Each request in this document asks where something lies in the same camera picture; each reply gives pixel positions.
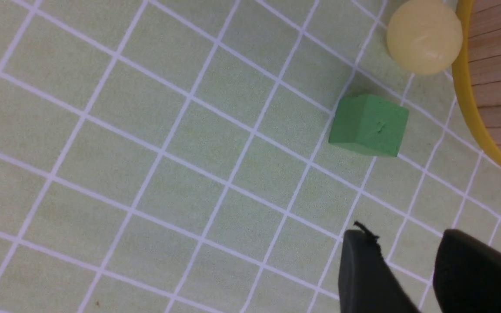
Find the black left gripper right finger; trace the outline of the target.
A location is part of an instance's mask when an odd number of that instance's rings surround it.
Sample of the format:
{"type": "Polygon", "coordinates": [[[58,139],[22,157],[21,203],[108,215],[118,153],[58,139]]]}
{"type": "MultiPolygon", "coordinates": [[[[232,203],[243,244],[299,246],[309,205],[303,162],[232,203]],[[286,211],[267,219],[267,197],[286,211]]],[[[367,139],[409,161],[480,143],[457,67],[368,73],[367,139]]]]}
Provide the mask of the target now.
{"type": "Polygon", "coordinates": [[[444,313],[501,313],[501,252],[458,229],[439,244],[433,289],[444,313]]]}

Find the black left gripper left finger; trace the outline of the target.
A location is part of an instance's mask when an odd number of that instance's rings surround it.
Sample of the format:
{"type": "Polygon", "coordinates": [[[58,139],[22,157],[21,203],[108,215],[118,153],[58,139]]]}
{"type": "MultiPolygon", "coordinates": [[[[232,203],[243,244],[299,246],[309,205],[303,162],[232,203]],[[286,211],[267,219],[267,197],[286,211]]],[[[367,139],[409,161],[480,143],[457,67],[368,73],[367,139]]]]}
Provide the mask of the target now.
{"type": "Polygon", "coordinates": [[[342,313],[418,313],[384,260],[379,236],[362,223],[344,232],[338,278],[342,313]]]}

